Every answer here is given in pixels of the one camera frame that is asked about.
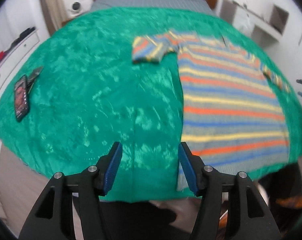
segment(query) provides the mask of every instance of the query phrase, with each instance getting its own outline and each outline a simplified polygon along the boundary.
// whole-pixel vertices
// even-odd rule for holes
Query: dresser drawer
[[[27,55],[27,53],[37,44],[39,43],[39,38],[36,32],[31,33],[27,38],[25,38],[19,45],[17,45],[9,55],[4,59],[0,64],[0,90],[4,84],[4,82],[10,82],[13,75],[10,75],[13,70],[17,72],[15,69],[18,65],[19,68],[22,66],[19,64],[22,59]]]

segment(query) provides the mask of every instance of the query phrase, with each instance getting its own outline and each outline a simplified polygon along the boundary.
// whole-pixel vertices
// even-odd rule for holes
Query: white dresser
[[[21,41],[0,63],[0,98],[16,75],[22,65],[26,62],[32,52],[39,46],[40,39],[37,31],[30,33],[23,41]],[[12,102],[12,111],[14,111],[14,103]]]

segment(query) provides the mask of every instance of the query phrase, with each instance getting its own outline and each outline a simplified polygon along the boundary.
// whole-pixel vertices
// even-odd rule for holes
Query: smartphone
[[[18,122],[21,122],[30,110],[27,86],[28,79],[26,75],[23,75],[14,85],[14,110]]]

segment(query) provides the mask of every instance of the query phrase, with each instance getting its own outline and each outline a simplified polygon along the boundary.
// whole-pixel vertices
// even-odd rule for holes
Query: bed
[[[213,15],[209,8],[213,9],[217,0],[142,0],[147,8],[140,8],[140,1],[95,0],[91,13],[70,22],[33,53],[3,94],[0,101],[0,139],[9,150],[3,148],[0,154],[0,191],[6,196],[19,194],[14,200],[6,198],[4,201],[7,203],[15,201],[14,206],[27,206],[14,227],[16,232],[21,229],[21,221],[26,218],[35,198],[26,200],[23,197],[26,192],[24,186],[20,185],[14,192],[8,183],[18,183],[16,180],[23,178],[25,187],[39,195],[40,188],[30,189],[28,185],[39,179],[46,181],[45,177],[49,178],[57,171],[65,174],[82,171],[108,152],[111,140],[122,142],[124,154],[114,188],[106,200],[134,202],[192,196],[188,189],[177,190],[179,162],[176,153],[182,132],[183,94],[176,56],[168,55],[158,68],[148,63],[132,65],[131,45],[135,36],[179,29],[181,25],[204,36],[223,34],[255,54],[286,80],[256,44]],[[98,42],[89,45],[92,37]],[[80,55],[78,52],[83,50],[86,54]],[[17,125],[11,110],[13,85],[22,74],[30,74],[35,65],[49,65],[50,68],[46,68],[49,71],[44,68],[32,91],[30,114]],[[75,87],[78,85],[74,82],[76,80],[82,86]],[[48,83],[59,85],[50,88]],[[291,147],[285,161],[250,170],[249,175],[253,179],[296,162],[302,155],[302,108],[293,93],[284,93],[270,82],[269,85],[285,115]],[[91,115],[90,104],[75,96],[74,89],[86,95],[86,99],[90,98],[96,108],[99,108],[101,100],[107,103],[103,110]],[[145,91],[153,97],[145,100]],[[158,117],[161,117],[164,128],[154,126],[149,129]],[[10,162],[18,161],[16,156],[28,166],[11,166],[15,176],[10,180],[6,177],[6,170]]]

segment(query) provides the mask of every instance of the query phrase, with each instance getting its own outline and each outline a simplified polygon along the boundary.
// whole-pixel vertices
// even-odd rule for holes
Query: black round object
[[[74,11],[78,11],[81,7],[81,4],[79,2],[75,2],[74,4],[72,4],[72,9]]]

